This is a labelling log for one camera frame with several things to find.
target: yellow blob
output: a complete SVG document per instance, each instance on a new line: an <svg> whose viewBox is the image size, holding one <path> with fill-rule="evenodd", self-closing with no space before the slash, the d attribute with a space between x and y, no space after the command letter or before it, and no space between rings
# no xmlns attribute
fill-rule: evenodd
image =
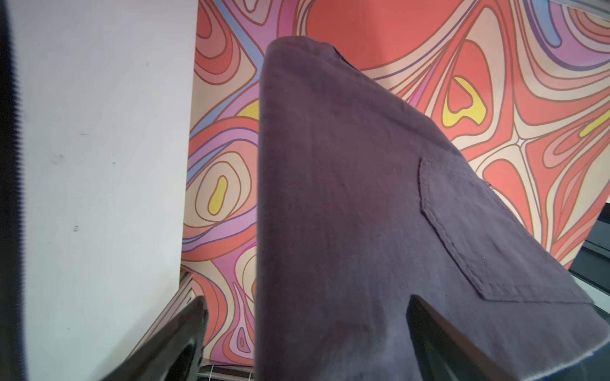
<svg viewBox="0 0 610 381"><path fill-rule="evenodd" d="M247 116L248 118L259 120L259 100L255 100L241 111L237 113L237 116Z"/></svg>
<svg viewBox="0 0 610 381"><path fill-rule="evenodd" d="M210 212L212 216L215 216L220 212L220 209L223 207L224 196L227 193L227 187L229 186L229 182L225 176L220 176L218 178L218 182L216 183L216 189L212 193L212 197L210 197L210 201L207 203L207 211Z"/></svg>
<svg viewBox="0 0 610 381"><path fill-rule="evenodd" d="M480 125L485 120L485 115L487 115L487 108L483 104L479 93L476 92L475 88L472 87L470 82L462 77L453 77L458 84L466 90L466 92L472 98L472 105L467 109L462 109L456 113L451 112L449 106L447 106L447 99L449 98L449 93L445 96L445 105L443 106L443 125L445 127L453 127L455 126L460 119L466 117L474 120L477 125Z"/></svg>
<svg viewBox="0 0 610 381"><path fill-rule="evenodd" d="M591 133L591 131L593 131L597 127L601 126L601 124L604 123L605 121L607 121L608 119L610 119L610 110L604 112L599 118L597 118L596 120L589 123L589 125L587 127L585 127L580 132L580 134L578 134L578 136L580 136L581 138L584 138L585 136L589 135Z"/></svg>

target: wall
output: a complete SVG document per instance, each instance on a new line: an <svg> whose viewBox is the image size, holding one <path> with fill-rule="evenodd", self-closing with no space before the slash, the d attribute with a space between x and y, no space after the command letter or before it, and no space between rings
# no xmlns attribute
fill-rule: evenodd
<svg viewBox="0 0 610 381"><path fill-rule="evenodd" d="M608 20L547 0L199 0L198 13L182 264L208 296L213 361L256 351L252 184L276 37L333 44L432 118L566 267L610 195Z"/></svg>
<svg viewBox="0 0 610 381"><path fill-rule="evenodd" d="M98 380L178 290L195 0L10 0L31 380Z"/></svg>

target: white panel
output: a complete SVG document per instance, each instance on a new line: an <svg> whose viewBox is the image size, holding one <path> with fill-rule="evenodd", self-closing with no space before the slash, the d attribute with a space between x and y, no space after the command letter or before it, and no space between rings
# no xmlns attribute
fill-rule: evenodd
<svg viewBox="0 0 610 381"><path fill-rule="evenodd" d="M178 290L196 0L9 0L31 380L98 380Z"/></svg>

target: purple fabric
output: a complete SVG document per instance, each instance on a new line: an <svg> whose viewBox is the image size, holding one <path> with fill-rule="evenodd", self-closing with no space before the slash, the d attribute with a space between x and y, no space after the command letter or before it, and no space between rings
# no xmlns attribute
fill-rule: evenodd
<svg viewBox="0 0 610 381"><path fill-rule="evenodd" d="M272 43L260 83L257 378L420 380L420 295L507 372L609 328L425 115L329 44Z"/></svg>

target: colorful abstract pattern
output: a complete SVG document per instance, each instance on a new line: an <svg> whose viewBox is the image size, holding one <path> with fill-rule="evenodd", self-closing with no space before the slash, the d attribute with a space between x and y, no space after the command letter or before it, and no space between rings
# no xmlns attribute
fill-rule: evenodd
<svg viewBox="0 0 610 381"><path fill-rule="evenodd" d="M610 193L610 21L547 0L199 0L183 265L252 365L259 76L307 35L430 116L569 266Z"/></svg>

